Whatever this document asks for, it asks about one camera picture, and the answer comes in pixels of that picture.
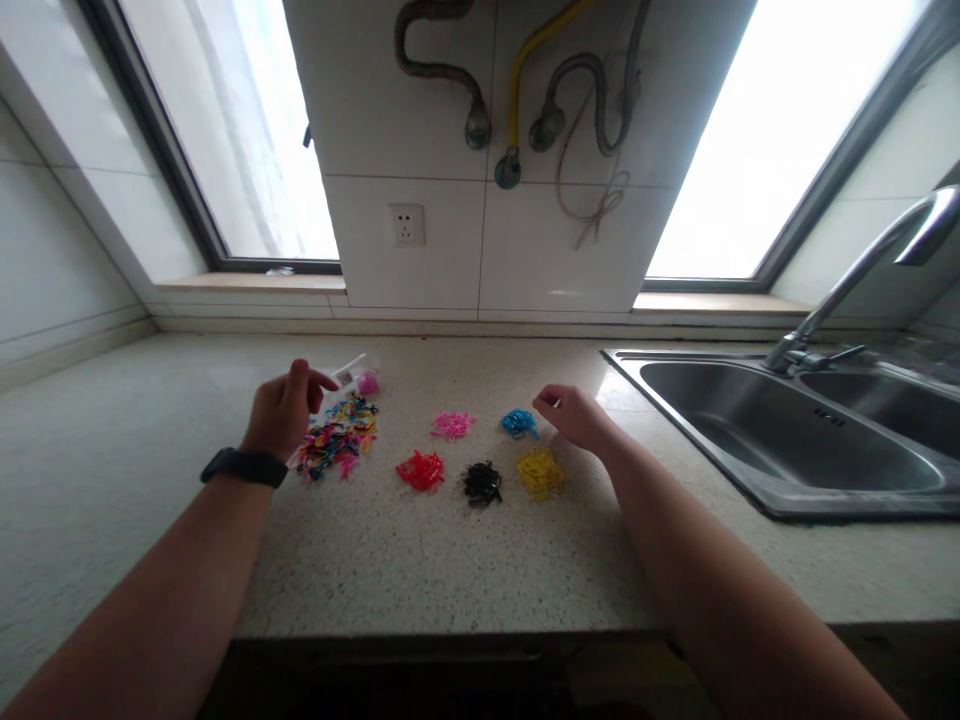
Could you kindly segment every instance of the window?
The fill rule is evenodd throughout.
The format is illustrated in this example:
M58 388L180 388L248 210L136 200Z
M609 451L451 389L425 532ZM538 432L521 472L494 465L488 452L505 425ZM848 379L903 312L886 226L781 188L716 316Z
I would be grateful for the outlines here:
M925 4L759 0L645 289L758 278Z
M282 0L81 0L218 270L339 272Z

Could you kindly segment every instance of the person's left hand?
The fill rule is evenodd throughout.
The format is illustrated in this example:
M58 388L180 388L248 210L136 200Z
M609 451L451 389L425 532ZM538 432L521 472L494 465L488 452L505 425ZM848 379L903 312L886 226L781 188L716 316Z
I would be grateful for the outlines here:
M337 384L312 370L306 360L294 360L289 373L257 388L250 423L238 449L268 452L285 463L303 441L310 413L320 412L322 388L336 390Z

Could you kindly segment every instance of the window sill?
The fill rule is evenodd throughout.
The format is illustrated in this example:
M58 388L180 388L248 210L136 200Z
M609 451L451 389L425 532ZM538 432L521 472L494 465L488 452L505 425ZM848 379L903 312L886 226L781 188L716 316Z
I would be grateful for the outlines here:
M752 315L803 318L811 305L760 294L656 293L637 295L631 312L635 315Z
M209 292L297 293L346 295L342 275L259 275L256 273L206 273L157 283L160 290Z

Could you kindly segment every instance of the stainless steel sink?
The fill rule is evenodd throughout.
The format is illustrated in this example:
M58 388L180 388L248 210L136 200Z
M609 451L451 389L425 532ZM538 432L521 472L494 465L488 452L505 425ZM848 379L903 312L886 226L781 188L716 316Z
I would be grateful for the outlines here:
M960 460L960 401L909 380L879 374L812 373L800 381L898 435Z
M784 377L763 356L603 354L774 518L960 517L948 438L960 402L879 371Z

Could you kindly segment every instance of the rubber band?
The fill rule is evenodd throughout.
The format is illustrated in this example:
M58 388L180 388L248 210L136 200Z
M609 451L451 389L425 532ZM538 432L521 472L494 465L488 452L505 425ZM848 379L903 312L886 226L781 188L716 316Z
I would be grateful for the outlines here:
M459 440L467 436L476 421L470 413L442 412L433 421L437 429L430 434L434 437L445 437L447 440Z
M414 450L413 457L397 465L397 474L420 492L436 492L443 482L443 460L436 453L424 455Z
M548 448L531 448L530 452L517 460L517 470L534 502L546 500L551 493L558 494L567 479Z
M519 440L528 432L533 435L535 439L540 439L540 435L537 433L537 421L533 415L526 410L521 410L520 408L511 410L503 416L500 424L503 425L503 429L510 433L510 437L514 440Z
M307 430L303 444L297 451L297 471L310 480L320 480L334 463L340 464L340 477L346 480L359 464L361 451L370 452L377 429L376 405L367 403L359 393L351 393L325 415L323 425Z
M466 485L464 494L470 498L471 507L489 507L494 498L503 502L500 496L500 473L493 469L489 460L485 463L470 465L463 473Z

